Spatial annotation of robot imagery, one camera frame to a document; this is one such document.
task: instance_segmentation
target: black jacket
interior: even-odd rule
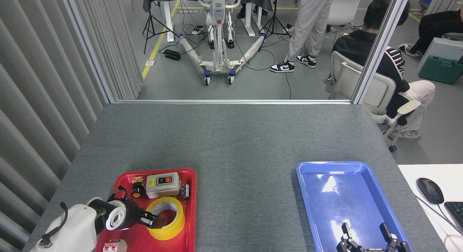
[[[367,61],[375,38],[376,34],[356,30],[350,34],[341,36],[334,44],[333,51],[338,51],[346,58],[363,66]],[[408,82],[402,77],[404,73],[402,67],[404,64],[405,61],[402,59],[400,51],[387,47],[377,69],[377,73],[387,76],[395,82],[394,95],[392,95],[392,99],[386,108],[386,113],[390,117],[395,117],[397,115],[397,109],[408,102],[405,97],[398,94],[399,92],[405,92],[410,89]],[[407,124],[405,117],[407,117],[407,115],[403,115],[399,118],[399,125]]]

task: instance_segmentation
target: metal pole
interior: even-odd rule
[[[373,75],[379,66],[382,56],[384,55],[384,51],[386,50],[387,43],[389,43],[392,33],[394,33],[395,27],[399,22],[399,16],[402,14],[406,3],[407,0],[391,0],[385,19],[380,26],[379,33],[373,43],[373,47],[371,48],[367,62],[364,66],[364,70],[362,71],[360,79],[354,90],[351,100],[352,104],[357,105],[363,102]]]

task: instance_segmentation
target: gray carpet surface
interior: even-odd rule
[[[445,251],[361,106],[167,104],[104,108],[23,251],[61,213],[60,201],[106,199],[127,171],[191,168],[195,251],[313,252],[302,161],[367,163],[413,250]]]

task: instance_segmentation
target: white chair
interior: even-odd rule
[[[325,90],[331,94],[330,99],[352,99],[363,68],[360,64],[351,61],[340,53],[332,52],[331,74],[324,80],[326,84]],[[400,116],[415,110],[421,105],[421,102],[412,100],[397,110],[396,117],[389,117],[386,115],[386,107],[394,94],[394,90],[394,80],[375,73],[362,103],[362,106],[371,114],[373,120],[383,132],[384,140],[388,144],[390,152],[397,150],[395,143],[400,132],[402,132],[402,126],[397,125],[397,120]],[[397,129],[398,133],[390,140],[388,135],[394,129]]]
[[[355,26],[352,22],[359,3],[360,0],[333,0],[327,23],[328,25],[337,25],[333,44],[337,38],[340,25],[352,25],[352,31],[354,31]]]

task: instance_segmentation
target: white desk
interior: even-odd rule
[[[416,180],[428,178],[435,182],[442,190],[445,202],[463,201],[463,193],[460,188],[463,177],[463,164],[413,164],[399,165],[399,169],[407,180],[413,193],[423,201],[426,198],[418,190]],[[436,215],[428,206],[419,201],[431,224],[435,228],[440,239],[449,252],[463,252],[463,237],[451,227],[444,219]],[[428,203],[440,213],[439,207]],[[443,204],[439,205],[450,221],[453,221]]]

